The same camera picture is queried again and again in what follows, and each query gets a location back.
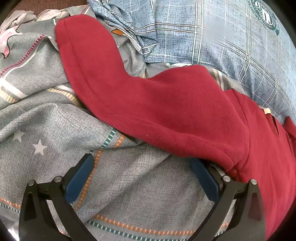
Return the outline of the red fleece garment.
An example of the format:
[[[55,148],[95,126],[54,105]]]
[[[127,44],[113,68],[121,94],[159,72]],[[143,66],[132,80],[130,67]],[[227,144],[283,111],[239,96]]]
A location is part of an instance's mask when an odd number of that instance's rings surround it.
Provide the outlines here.
[[[265,236],[295,201],[295,124],[280,123],[234,89],[222,90],[201,65],[130,76],[111,33],[93,17],[59,20],[56,41],[78,98],[120,132],[180,157],[219,165],[236,181],[256,179]]]

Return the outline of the grey patterned bed sheet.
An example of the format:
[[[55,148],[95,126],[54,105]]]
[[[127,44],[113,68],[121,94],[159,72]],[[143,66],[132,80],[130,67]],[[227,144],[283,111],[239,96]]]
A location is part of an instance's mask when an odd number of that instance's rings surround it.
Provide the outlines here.
[[[56,19],[1,33],[1,220],[18,229],[25,187],[51,181],[92,151],[73,203],[97,240],[187,240],[213,207],[187,158],[95,118],[70,85]]]

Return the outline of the blue plaid pillow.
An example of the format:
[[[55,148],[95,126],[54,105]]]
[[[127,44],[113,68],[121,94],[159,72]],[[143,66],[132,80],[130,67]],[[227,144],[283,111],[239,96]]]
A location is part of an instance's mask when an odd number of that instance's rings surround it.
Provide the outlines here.
[[[263,1],[90,1],[146,63],[204,65],[278,120],[295,118],[295,46]]]

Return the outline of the white crumpled cloth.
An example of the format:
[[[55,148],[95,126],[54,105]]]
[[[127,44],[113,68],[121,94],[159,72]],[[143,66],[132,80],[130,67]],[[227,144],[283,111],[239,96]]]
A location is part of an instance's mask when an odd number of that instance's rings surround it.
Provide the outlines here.
[[[50,19],[60,19],[69,16],[67,10],[46,9],[38,16],[33,11],[14,11],[8,18],[1,24],[1,33],[7,29],[19,26],[28,22],[45,21]]]

